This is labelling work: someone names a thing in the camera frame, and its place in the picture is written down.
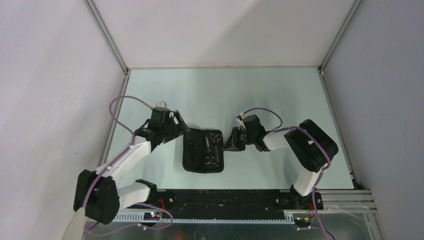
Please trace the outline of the silver cutting scissors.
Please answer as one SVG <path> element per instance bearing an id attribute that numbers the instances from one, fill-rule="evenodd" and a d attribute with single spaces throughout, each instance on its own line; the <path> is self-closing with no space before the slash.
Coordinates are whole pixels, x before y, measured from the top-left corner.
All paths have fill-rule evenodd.
<path id="1" fill-rule="evenodd" d="M 218 144 L 220 140 L 223 139 L 223 136 L 221 134 L 214 134 L 213 132 L 210 132 L 210 138 L 214 142 L 214 148 L 215 148 L 215 154 L 216 158 L 219 158 L 219 150 L 218 150 Z"/>

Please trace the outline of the silver thinning scissors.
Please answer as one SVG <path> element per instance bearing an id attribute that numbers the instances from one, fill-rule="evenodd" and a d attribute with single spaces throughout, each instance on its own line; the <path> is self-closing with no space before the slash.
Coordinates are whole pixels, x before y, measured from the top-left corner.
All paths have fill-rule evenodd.
<path id="1" fill-rule="evenodd" d="M 219 166 L 218 160 L 217 160 L 216 157 L 214 157 L 212 155 L 212 150 L 211 150 L 209 139 L 206 135 L 204 136 L 204 138 L 205 138 L 205 144 L 206 144 L 206 150 L 207 150 L 207 156 L 205 158 L 205 164 L 206 165 L 215 165 L 215 166 L 218 167 Z"/>

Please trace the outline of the black zip tool case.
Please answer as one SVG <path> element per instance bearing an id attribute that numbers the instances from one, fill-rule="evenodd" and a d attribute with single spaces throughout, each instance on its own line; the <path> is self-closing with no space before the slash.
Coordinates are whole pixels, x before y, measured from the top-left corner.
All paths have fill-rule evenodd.
<path id="1" fill-rule="evenodd" d="M 199 174 L 212 174 L 212 173 L 221 173 L 224 170 L 224 154 L 222 151 L 223 148 L 223 136 L 218 144 L 218 153 L 219 158 L 218 166 L 213 164 L 206 164 L 207 156 L 207 147 L 205 142 L 205 136 L 208 137 L 211 154 L 217 158 L 215 152 L 215 144 L 211 140 L 210 132 L 214 134 L 221 134 L 222 132 L 217 129 L 197 129 L 191 128 L 188 133 L 183 136 L 183 154 L 182 154 L 182 166 L 183 169 L 187 172 L 199 173 Z M 188 157 L 188 143 L 187 141 L 195 142 L 195 161 L 190 161 Z"/>

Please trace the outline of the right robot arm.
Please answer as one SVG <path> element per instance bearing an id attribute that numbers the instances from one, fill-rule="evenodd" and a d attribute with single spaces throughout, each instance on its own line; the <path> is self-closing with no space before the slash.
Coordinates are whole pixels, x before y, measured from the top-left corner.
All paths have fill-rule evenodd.
<path id="1" fill-rule="evenodd" d="M 239 115 L 239 126 L 223 145 L 223 151 L 242 152 L 253 145 L 259 152 L 290 148 L 301 164 L 300 173 L 292 185 L 291 204 L 304 209 L 311 202 L 310 194 L 317 188 L 323 173 L 338 154 L 336 142 L 314 121 L 306 119 L 299 125 L 266 130 L 259 117 Z"/>

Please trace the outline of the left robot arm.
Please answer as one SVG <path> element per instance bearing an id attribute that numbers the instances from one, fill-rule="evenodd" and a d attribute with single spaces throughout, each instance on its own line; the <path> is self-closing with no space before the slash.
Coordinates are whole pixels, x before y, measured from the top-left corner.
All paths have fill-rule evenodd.
<path id="1" fill-rule="evenodd" d="M 119 211 L 137 203 L 145 208 L 156 206 L 158 194 L 152 191 L 154 184 L 144 180 L 136 180 L 124 187 L 119 184 L 156 147 L 189 131 L 179 111 L 154 107 L 151 117 L 132 133 L 130 143 L 122 153 L 95 170 L 83 170 L 79 174 L 73 210 L 84 212 L 85 217 L 107 225 Z"/>

